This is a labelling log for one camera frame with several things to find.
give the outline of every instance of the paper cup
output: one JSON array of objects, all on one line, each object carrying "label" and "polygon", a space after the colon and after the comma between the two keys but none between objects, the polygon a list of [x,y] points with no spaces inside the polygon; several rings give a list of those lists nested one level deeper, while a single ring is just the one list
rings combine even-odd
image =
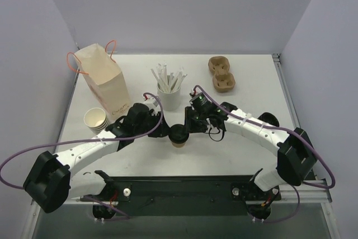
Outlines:
[{"label": "paper cup", "polygon": [[166,93],[166,92],[163,92],[161,90],[160,85],[157,84],[158,96],[159,96],[159,99],[161,100],[164,110],[173,111],[173,110],[176,110],[180,106],[180,101],[181,101],[180,89],[181,89],[181,85],[177,91],[171,92],[171,93]]},{"label": "paper cup", "polygon": [[110,121],[105,111],[99,107],[94,107],[93,109],[88,110],[83,117],[83,121],[95,134],[99,134],[110,125]]}]

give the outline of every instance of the white paper bag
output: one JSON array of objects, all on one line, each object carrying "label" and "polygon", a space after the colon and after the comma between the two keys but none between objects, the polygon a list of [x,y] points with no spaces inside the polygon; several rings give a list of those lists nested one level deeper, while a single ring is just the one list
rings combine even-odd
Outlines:
[{"label": "white paper bag", "polygon": [[108,56],[106,49],[98,44],[92,44],[74,54],[69,53],[74,55],[80,71],[71,67],[68,55],[67,63],[70,69],[83,74],[90,90],[107,111],[109,118],[116,120],[130,107],[130,98],[122,70],[112,59],[114,49],[111,56]]}]

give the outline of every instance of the white tabletop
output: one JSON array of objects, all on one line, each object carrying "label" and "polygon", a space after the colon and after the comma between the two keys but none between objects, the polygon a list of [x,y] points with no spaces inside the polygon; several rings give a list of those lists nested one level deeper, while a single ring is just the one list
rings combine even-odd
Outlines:
[{"label": "white tabletop", "polygon": [[[173,112],[164,112],[169,126],[184,123],[184,107],[189,92],[201,85],[217,102],[236,105],[254,117],[273,113],[280,126],[292,129],[288,106],[270,55],[225,55],[236,80],[228,93],[217,93],[208,69],[215,55],[116,55],[132,102],[142,102],[143,92],[156,93],[156,81],[150,72],[158,63],[167,63],[168,71],[184,67],[188,76],[181,87],[182,102]],[[83,123],[84,113],[100,104],[92,95],[82,75],[78,76],[61,141],[93,137]],[[71,145],[61,146],[63,151]],[[83,172],[104,170],[110,176],[175,175],[252,175],[276,162],[268,150],[240,135],[226,133],[222,142],[213,142],[206,134],[191,134],[183,148],[172,146],[166,138],[140,138],[119,152],[107,155],[87,166]]]}]

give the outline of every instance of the gray wall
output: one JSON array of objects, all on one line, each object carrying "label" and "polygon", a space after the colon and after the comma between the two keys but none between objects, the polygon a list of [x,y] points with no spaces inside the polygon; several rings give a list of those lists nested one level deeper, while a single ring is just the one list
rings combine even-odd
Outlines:
[{"label": "gray wall", "polygon": [[[26,147],[56,141],[74,74],[66,52],[74,41],[52,0],[0,0],[0,161]],[[2,176],[22,185],[36,156],[9,163]],[[0,238],[20,238],[31,198],[0,184]]]},{"label": "gray wall", "polygon": [[282,54],[299,121],[337,178],[342,238],[358,233],[357,19],[357,0],[312,0]]},{"label": "gray wall", "polygon": [[54,0],[80,48],[120,53],[277,53],[310,0]]}]

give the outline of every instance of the orange handle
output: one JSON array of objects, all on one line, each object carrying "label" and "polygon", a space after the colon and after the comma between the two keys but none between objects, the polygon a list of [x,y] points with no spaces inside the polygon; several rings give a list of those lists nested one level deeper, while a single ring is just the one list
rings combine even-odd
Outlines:
[{"label": "orange handle", "polygon": [[74,55],[74,53],[68,53],[68,54],[67,54],[67,65],[68,65],[69,69],[71,69],[72,71],[75,71],[76,73],[79,73],[79,74],[88,75],[88,73],[82,72],[82,71],[78,71],[78,70],[74,69],[74,68],[71,66],[71,64],[69,63],[69,60],[68,60],[68,57],[69,57],[70,54],[72,54],[72,55],[79,61],[79,63],[82,64],[81,61],[77,58],[77,56]]},{"label": "orange handle", "polygon": [[116,40],[113,39],[113,40],[111,40],[110,42],[107,43],[107,45],[106,45],[106,47],[105,47],[105,52],[107,53],[107,47],[108,47],[108,45],[110,45],[112,42],[114,42],[114,46],[113,46],[113,50],[112,50],[112,53],[111,53],[110,58],[111,58],[111,60],[112,60],[113,62],[116,63],[116,61],[114,61],[114,60],[112,59],[113,52],[114,52],[114,50],[116,49],[116,46],[117,46],[117,41],[116,41]]}]

